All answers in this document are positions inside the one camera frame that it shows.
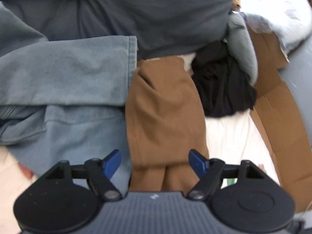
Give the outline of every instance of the black cloth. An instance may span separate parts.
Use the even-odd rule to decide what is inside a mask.
[[[218,118],[253,108],[257,91],[249,85],[246,74],[229,55],[223,41],[199,50],[192,70],[205,116]]]

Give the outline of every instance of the brown garment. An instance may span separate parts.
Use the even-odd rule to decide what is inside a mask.
[[[205,116],[183,65],[177,56],[138,63],[125,107],[131,191],[187,193],[199,180],[188,153],[208,158]]]

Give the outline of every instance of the clothing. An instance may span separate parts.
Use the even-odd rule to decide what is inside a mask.
[[[232,1],[2,0],[49,40],[136,36],[138,59],[188,54],[222,40]]]
[[[246,23],[240,14],[230,15],[226,39],[229,54],[248,75],[249,84],[254,86],[258,78],[258,61]]]
[[[218,118],[253,108],[257,91],[249,85],[223,41],[198,51],[192,70],[205,116]]]
[[[133,165],[130,190],[187,193],[198,177],[190,149],[208,157],[205,116],[195,85],[179,57],[141,61],[125,107]]]
[[[83,164],[119,149],[112,178],[128,189],[125,105],[135,37],[49,42],[0,3],[0,145],[40,176],[61,159]]]

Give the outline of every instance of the cardboard flap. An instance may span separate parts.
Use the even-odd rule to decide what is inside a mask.
[[[272,49],[274,43],[272,41],[270,42],[270,40],[274,38],[270,34],[258,34],[249,27],[248,30],[258,60],[258,80],[255,88],[258,91],[258,96],[263,96],[281,82],[280,75],[277,71],[278,52]]]
[[[312,200],[312,153],[301,115],[287,85],[280,80],[271,91],[258,98],[255,108],[276,155],[283,188],[294,198],[297,211],[304,211]]]

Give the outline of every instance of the cardboard box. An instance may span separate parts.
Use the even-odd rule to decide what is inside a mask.
[[[294,198],[297,212],[312,200],[312,153],[302,117],[277,68],[287,64],[275,34],[249,29],[258,59],[258,99],[252,118],[270,151],[281,186]]]

